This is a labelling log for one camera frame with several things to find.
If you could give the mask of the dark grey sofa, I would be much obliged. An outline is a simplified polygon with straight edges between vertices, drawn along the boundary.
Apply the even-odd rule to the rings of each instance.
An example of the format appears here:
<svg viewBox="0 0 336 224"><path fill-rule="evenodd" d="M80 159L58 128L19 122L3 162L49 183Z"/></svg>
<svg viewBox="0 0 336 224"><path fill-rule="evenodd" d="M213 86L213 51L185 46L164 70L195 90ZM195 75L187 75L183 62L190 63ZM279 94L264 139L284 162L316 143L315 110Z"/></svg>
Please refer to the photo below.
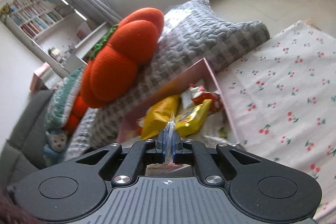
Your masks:
<svg viewBox="0 0 336 224"><path fill-rule="evenodd" d="M1 152L1 189L46 167L43 147L47 143L45 116L54 94L41 90L31 98Z"/></svg>

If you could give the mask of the pink silver cardboard box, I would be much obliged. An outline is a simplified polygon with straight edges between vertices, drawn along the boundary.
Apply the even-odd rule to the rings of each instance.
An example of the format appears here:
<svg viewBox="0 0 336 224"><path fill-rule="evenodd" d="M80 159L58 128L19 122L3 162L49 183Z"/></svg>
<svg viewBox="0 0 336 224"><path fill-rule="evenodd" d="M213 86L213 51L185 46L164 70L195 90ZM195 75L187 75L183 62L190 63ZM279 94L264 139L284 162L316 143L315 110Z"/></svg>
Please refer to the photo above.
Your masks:
<svg viewBox="0 0 336 224"><path fill-rule="evenodd" d="M191 65L188 69L161 87L153 95L147 97L144 100L141 100L141 102L132 107L123 116L123 120L117 135L117 141L122 143L130 138L135 137L139 133L137 120L144 117L147 110L151 106L169 96L179 96L180 102L177 112L178 115L191 108L193 106L190 93L191 84L194 86L202 85L205 87L206 91L218 94L224 107L223 127L227 133L227 141L231 144L239 144L240 140L233 124L231 114L228 110L227 103L217 82L217 78L215 77L213 70L205 58Z"/></svg>

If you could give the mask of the stack of books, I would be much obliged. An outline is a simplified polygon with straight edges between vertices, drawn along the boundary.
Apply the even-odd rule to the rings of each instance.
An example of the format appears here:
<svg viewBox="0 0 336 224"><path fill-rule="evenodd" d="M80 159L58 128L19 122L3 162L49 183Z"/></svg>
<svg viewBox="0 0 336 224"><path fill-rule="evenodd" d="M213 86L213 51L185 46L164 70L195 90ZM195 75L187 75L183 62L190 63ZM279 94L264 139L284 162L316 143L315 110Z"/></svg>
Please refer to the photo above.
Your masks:
<svg viewBox="0 0 336 224"><path fill-rule="evenodd" d="M44 63L36 69L30 83L30 92L38 92L40 90L53 90L62 82L62 78L54 72L48 63Z"/></svg>

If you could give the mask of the orange pumpkin plush cushion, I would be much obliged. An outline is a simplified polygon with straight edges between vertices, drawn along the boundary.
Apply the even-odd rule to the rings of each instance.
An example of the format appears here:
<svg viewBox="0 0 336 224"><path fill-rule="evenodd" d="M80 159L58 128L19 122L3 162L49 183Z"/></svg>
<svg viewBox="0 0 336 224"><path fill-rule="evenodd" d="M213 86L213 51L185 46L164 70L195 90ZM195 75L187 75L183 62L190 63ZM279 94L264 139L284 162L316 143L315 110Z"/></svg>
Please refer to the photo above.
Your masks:
<svg viewBox="0 0 336 224"><path fill-rule="evenodd" d="M100 108L124 95L140 67L154 55L165 24L161 10L146 7L113 26L86 65L80 95L90 108Z"/></svg>

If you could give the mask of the green white leaf pillow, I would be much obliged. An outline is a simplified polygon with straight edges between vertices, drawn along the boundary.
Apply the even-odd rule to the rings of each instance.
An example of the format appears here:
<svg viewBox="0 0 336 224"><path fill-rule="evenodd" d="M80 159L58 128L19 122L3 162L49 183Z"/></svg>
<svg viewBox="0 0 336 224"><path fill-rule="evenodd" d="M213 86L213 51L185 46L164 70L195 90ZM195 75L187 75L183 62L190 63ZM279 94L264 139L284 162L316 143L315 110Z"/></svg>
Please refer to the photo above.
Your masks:
<svg viewBox="0 0 336 224"><path fill-rule="evenodd" d="M51 97L45 117L46 131L60 129L67 124L79 94L84 67L74 70Z"/></svg>

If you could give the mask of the yellow orange snack pouch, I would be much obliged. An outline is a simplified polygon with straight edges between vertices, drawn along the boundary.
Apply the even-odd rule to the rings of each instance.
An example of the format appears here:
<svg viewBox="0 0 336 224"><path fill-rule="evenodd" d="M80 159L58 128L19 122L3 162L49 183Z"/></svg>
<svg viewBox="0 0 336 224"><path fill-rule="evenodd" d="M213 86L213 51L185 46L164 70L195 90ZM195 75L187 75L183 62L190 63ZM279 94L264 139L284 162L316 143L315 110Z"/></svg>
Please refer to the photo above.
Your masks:
<svg viewBox="0 0 336 224"><path fill-rule="evenodd" d="M163 130L171 115L177 114L179 106L179 95L169 96L151 106L146 112L141 139L151 139Z"/></svg>

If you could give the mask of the clear rice cracker packet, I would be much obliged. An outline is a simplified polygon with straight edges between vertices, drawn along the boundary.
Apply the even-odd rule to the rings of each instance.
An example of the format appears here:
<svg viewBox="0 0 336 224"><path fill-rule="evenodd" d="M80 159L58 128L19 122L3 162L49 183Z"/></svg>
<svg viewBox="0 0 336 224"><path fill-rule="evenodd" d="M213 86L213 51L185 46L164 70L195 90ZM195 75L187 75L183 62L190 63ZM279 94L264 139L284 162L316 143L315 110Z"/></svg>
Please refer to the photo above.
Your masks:
<svg viewBox="0 0 336 224"><path fill-rule="evenodd" d="M146 176L151 177L186 177L192 174L188 164L175 164L175 116L171 115L162 133L157 137L157 146L162 148L163 163L150 164L146 167Z"/></svg>

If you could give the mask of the blue monkey plush toy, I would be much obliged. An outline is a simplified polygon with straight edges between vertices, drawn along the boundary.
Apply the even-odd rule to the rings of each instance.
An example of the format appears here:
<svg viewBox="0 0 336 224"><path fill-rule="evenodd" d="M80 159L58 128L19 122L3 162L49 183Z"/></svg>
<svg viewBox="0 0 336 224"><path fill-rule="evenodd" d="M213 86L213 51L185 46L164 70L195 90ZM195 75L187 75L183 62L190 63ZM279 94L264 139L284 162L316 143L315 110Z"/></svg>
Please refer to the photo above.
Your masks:
<svg viewBox="0 0 336 224"><path fill-rule="evenodd" d="M62 162L68 146L68 132L55 129L46 132L47 143L43 147L43 159L46 166L52 166Z"/></svg>

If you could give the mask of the white bookshelf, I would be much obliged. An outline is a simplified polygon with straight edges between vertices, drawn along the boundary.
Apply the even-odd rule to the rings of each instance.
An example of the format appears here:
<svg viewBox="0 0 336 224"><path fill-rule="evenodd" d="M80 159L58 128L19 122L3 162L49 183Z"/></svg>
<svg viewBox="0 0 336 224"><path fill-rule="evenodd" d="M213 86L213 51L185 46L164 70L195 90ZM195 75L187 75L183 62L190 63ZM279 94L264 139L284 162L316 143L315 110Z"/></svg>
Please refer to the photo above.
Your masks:
<svg viewBox="0 0 336 224"><path fill-rule="evenodd" d="M36 57L66 77L88 63L110 24L96 24L64 0L8 0L1 20Z"/></svg>

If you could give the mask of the small orange pumpkin cushion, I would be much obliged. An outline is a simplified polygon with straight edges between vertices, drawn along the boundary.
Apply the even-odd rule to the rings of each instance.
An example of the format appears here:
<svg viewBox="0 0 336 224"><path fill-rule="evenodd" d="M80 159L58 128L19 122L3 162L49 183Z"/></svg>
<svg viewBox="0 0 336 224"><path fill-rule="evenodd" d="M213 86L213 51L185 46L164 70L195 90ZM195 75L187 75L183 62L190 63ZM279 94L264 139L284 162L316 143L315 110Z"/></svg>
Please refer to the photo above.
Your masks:
<svg viewBox="0 0 336 224"><path fill-rule="evenodd" d="M87 104L83 101L81 95L79 94L76 97L68 121L63 127L63 130L68 132L68 135L72 135L74 133L87 109Z"/></svg>

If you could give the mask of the red candy packet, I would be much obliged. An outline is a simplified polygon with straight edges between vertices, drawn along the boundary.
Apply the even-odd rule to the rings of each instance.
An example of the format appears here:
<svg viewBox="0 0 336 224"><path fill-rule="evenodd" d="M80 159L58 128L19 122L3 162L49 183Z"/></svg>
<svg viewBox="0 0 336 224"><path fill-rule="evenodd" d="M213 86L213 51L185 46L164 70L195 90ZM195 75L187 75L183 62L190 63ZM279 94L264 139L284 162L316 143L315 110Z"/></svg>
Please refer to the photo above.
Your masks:
<svg viewBox="0 0 336 224"><path fill-rule="evenodd" d="M224 109L222 99L218 93L209 92L202 85L189 84L190 98L195 105L200 105L204 100L211 100L210 111L213 113Z"/></svg>

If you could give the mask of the cherry print cloth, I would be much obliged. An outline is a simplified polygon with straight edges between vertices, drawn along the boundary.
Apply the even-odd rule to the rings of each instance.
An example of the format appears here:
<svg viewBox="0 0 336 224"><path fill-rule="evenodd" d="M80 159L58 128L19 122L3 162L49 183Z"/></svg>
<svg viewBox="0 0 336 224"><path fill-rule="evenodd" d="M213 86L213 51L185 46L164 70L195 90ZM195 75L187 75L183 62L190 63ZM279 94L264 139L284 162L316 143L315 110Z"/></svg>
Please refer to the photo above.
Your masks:
<svg viewBox="0 0 336 224"><path fill-rule="evenodd" d="M335 223L335 38L299 21L218 74L248 152L322 188L315 220Z"/></svg>

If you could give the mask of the grey checkered quilt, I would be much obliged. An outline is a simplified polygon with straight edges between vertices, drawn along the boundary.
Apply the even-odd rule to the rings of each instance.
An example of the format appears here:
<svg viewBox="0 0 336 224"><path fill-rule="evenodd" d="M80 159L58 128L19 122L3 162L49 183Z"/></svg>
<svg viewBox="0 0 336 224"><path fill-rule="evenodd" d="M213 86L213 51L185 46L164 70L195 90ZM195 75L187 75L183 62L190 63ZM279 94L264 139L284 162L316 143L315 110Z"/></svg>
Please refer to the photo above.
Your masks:
<svg viewBox="0 0 336 224"><path fill-rule="evenodd" d="M172 7L165 15L153 58L135 85L107 106L88 109L70 140L64 160L116 141L126 113L197 61L206 59L213 71L220 72L269 38L262 21L228 22L214 13L208 0L192 0Z"/></svg>

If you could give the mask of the yellow blue cracker pack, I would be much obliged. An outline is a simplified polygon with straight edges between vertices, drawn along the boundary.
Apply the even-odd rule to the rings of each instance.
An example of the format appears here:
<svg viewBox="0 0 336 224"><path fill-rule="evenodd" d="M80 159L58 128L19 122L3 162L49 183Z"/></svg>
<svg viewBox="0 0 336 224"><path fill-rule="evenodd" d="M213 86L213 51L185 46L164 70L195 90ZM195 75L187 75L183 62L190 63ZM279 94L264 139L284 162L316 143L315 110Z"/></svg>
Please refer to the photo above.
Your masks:
<svg viewBox="0 0 336 224"><path fill-rule="evenodd" d="M207 119L212 100L204 100L200 105L194 106L175 118L175 129L179 136L188 136L197 133Z"/></svg>

